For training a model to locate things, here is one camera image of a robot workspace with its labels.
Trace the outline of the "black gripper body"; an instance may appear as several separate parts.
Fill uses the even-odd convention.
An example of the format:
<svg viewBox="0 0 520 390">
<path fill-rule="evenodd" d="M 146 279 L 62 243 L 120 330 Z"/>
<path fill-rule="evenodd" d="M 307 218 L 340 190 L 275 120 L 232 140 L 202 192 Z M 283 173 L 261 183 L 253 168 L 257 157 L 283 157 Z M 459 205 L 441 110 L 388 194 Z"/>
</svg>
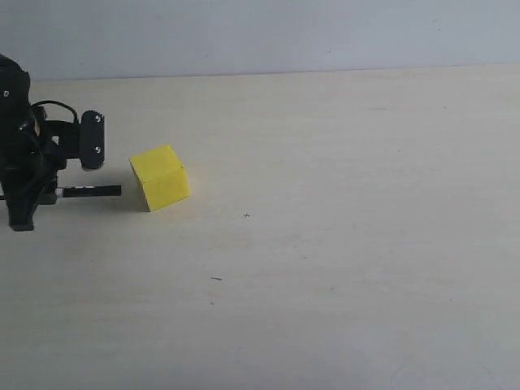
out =
<svg viewBox="0 0 520 390">
<path fill-rule="evenodd" d="M 1 106 L 1 198 L 7 199 L 7 181 L 30 184 L 43 179 L 45 186 L 76 158 L 80 120 L 69 105 L 72 120 L 50 120 L 43 105 Z"/>
</svg>

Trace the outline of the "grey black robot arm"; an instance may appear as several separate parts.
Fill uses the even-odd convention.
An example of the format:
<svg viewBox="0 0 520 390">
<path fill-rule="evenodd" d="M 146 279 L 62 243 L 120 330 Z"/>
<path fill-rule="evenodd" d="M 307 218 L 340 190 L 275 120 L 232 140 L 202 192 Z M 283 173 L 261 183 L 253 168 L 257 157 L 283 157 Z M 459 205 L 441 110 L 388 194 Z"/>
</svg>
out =
<svg viewBox="0 0 520 390">
<path fill-rule="evenodd" d="M 41 204 L 55 202 L 57 173 L 80 157 L 80 121 L 75 109 L 55 100 L 29 101 L 30 75 L 1 57 L 1 189 L 9 227 L 34 229 Z"/>
</svg>

